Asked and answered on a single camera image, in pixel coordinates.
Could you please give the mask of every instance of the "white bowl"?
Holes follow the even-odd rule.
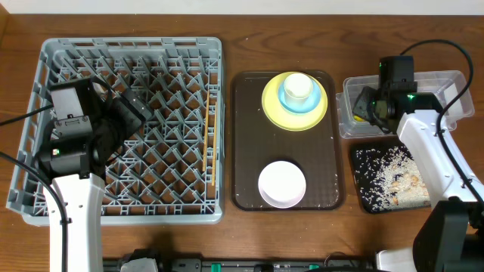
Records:
[[[287,209],[304,197],[306,179],[301,169],[293,163],[273,162],[260,172],[259,192],[269,205]]]

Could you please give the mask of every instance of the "wooden table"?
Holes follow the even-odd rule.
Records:
[[[484,177],[479,141],[484,132],[484,17],[384,16],[79,16],[13,15],[0,46],[0,120],[26,112],[41,44],[53,37],[215,36],[222,40],[226,80],[252,70],[323,70],[343,91],[350,76],[378,74],[382,56],[431,38],[452,39],[472,55],[471,86],[476,114],[458,123],[455,141],[475,173]],[[445,45],[412,51],[416,71],[460,70],[461,54]],[[229,105],[226,120],[232,114]],[[14,156],[23,123],[0,129],[0,150]],[[231,123],[227,122],[227,131]],[[231,143],[225,165],[225,217],[207,226],[103,227],[104,257],[118,258],[153,247],[164,256],[201,253],[208,258],[321,259],[341,251],[372,255],[381,249],[410,246],[430,209],[369,215],[361,210],[343,141],[346,201],[332,212],[242,212],[229,195]],[[32,227],[8,211],[13,165],[0,161],[0,266],[8,271],[48,270],[48,228]]]

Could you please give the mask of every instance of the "white cup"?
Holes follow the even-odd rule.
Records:
[[[303,73],[294,73],[284,80],[284,98],[289,107],[302,106],[312,92],[312,80]]]

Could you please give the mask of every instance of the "white wall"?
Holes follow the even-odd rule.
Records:
[[[0,3],[11,14],[484,14],[484,0],[0,0]]]

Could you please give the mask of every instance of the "gray dish rack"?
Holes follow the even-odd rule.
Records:
[[[50,104],[52,84],[86,76],[102,78],[114,91],[130,88],[154,110],[153,118],[125,141],[125,154],[106,167],[101,224],[219,222],[223,214],[225,158],[220,40],[49,39],[40,52],[27,112]],[[208,97],[209,144],[202,169]],[[55,112],[50,110],[25,120],[17,159],[33,164],[33,155],[42,142],[42,129],[53,118]],[[214,156],[215,174],[211,163]],[[7,208],[20,213],[28,224],[48,225],[42,185],[17,166]]]

